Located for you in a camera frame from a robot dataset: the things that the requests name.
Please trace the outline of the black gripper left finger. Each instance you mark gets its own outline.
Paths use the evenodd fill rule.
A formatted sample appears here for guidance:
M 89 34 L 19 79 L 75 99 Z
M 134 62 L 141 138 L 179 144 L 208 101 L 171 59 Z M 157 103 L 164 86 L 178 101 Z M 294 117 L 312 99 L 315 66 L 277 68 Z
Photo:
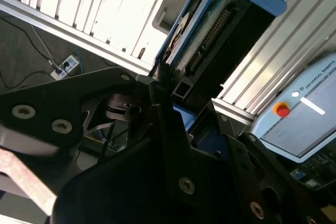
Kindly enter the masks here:
M 196 164 L 165 71 L 131 76 L 113 67 L 1 95 L 1 173 L 39 206 L 54 206 L 81 139 L 113 121 L 131 124 L 130 149 L 152 140 L 170 196 L 200 204 Z

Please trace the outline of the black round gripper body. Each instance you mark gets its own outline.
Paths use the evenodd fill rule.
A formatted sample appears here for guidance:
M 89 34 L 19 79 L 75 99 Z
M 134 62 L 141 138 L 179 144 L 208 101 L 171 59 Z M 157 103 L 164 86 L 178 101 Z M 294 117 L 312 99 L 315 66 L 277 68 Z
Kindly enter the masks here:
M 226 163 L 192 151 L 201 183 L 199 206 L 173 199 L 161 152 L 152 140 L 120 152 L 71 179 L 54 205 L 52 223 L 251 223 Z

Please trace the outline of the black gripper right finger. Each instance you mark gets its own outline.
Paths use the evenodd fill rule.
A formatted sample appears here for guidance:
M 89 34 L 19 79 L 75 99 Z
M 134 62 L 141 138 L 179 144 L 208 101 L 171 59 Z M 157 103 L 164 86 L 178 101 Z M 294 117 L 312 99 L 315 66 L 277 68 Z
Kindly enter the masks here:
M 255 135 L 244 132 L 233 138 L 227 117 L 215 110 L 212 101 L 206 108 L 219 136 L 212 145 L 229 163 L 233 176 L 242 211 L 236 223 L 331 222 Z

